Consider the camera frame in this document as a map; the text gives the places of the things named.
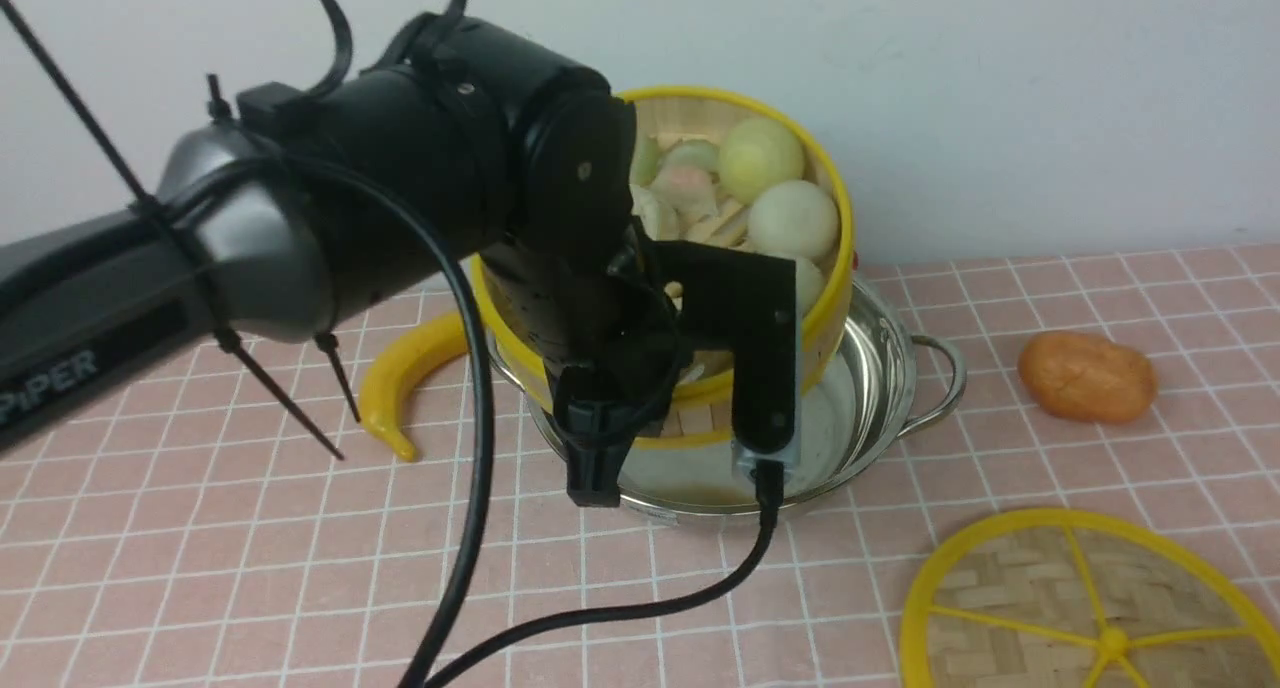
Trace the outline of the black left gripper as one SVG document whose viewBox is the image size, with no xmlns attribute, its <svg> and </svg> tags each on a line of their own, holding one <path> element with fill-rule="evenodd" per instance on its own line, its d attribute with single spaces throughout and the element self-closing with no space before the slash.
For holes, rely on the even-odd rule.
<svg viewBox="0 0 1280 688">
<path fill-rule="evenodd" d="M 493 301 L 541 364 L 576 506 L 617 509 L 632 442 L 660 434 L 691 357 L 666 286 L 687 278 L 690 252 L 687 240 L 650 240 L 639 224 L 612 240 L 506 238 L 481 251 Z"/>
</svg>

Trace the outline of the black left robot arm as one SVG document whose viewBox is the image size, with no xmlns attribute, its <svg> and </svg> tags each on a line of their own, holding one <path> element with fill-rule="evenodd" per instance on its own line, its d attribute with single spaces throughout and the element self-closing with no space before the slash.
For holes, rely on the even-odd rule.
<svg viewBox="0 0 1280 688">
<path fill-rule="evenodd" d="M 266 83 L 118 214 L 3 247 L 3 448 L 198 338 L 316 340 L 479 254 L 547 366 L 579 506 L 617 506 L 678 357 L 644 275 L 632 104 L 475 18 L 422 14 L 353 79 Z"/>
</svg>

